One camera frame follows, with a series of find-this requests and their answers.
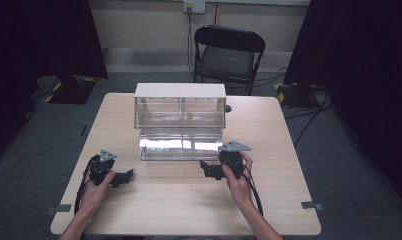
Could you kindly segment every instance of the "black gripper controller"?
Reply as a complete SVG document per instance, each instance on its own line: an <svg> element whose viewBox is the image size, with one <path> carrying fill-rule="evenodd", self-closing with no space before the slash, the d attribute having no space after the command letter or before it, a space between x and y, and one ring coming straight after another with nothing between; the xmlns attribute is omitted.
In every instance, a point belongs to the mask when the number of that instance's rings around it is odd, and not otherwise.
<svg viewBox="0 0 402 240"><path fill-rule="evenodd" d="M105 176L110 172L114 165L114 158L117 155L105 150L101 150L100 155L95 155L90 161L89 178L95 185L99 185L104 181ZM129 183L130 178L133 176L133 169L126 173L116 173L114 179L110 182L113 188L117 188L120 184Z"/></svg>
<svg viewBox="0 0 402 240"><path fill-rule="evenodd" d="M209 165L204 161L200 161L200 166L204 169L204 175L206 177L212 177L216 180L225 178L226 175L223 172L222 165L228 165L233 174L239 179L244 172L244 162L240 151L250 151L251 147L245 146L241 143L230 141L223 146L219 147L219 162L220 164Z"/></svg>

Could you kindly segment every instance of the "wooden table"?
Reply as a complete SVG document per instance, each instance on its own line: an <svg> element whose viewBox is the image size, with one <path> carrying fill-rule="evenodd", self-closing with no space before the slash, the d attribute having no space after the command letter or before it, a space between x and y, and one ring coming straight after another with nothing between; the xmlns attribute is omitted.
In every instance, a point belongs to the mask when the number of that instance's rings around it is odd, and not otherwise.
<svg viewBox="0 0 402 240"><path fill-rule="evenodd" d="M223 142L253 148L253 177L267 221L282 235L317 235L321 226L279 103L271 97L227 96ZM108 189L86 234L252 235L234 205L226 179L204 177L199 162L141 161L139 130L133 127L134 95L107 94L76 164L61 204L74 204L82 172L100 149L118 155L113 169L135 169L129 184ZM51 225L61 234L73 218L57 212Z"/></svg>

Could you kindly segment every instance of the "gray carpet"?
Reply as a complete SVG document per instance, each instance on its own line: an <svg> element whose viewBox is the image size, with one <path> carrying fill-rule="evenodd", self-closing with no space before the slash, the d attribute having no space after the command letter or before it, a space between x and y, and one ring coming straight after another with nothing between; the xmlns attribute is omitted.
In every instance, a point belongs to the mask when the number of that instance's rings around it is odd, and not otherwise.
<svg viewBox="0 0 402 240"><path fill-rule="evenodd" d="M275 75L261 73L258 78ZM39 79L35 96L54 81L53 77ZM60 203L105 94L134 92L138 82L191 81L189 73L112 73L109 80L96 84L86 105L47 104L39 98L30 120L0 155L0 239L58 238L50 233L53 215L46 214L46 209ZM245 95L238 86L227 85L227 94ZM276 96L276 92L267 84L255 87L252 95ZM324 99L323 92L318 99ZM310 110L283 111L292 116ZM294 141L311 117L288 119ZM313 201L325 209L318 211L321 234L287 239L402 240L402 201L356 148L349 126L333 108L312 121L296 151Z"/></svg>

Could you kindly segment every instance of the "forearm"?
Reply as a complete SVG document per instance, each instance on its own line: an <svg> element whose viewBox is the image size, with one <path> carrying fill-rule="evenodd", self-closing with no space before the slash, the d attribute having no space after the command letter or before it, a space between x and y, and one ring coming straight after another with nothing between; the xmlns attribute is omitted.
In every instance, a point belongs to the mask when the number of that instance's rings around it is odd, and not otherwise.
<svg viewBox="0 0 402 240"><path fill-rule="evenodd" d="M260 212L255 208L254 204L246 203L238 206L245 220L247 220L254 235L258 240L282 240L283 238L276 230L264 219Z"/></svg>
<svg viewBox="0 0 402 240"><path fill-rule="evenodd" d="M69 223L60 240L80 239L83 230L90 219L90 214L77 212L73 220Z"/></svg>

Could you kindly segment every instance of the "black chair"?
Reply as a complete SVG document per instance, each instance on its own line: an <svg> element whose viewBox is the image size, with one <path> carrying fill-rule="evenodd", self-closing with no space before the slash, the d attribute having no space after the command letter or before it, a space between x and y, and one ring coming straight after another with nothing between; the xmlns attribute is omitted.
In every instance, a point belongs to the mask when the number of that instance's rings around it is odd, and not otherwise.
<svg viewBox="0 0 402 240"><path fill-rule="evenodd" d="M194 41L194 83L199 76L202 82L205 77L245 84L251 95L266 47L262 37L251 31L208 25L195 32ZM205 46L202 55L200 45Z"/></svg>

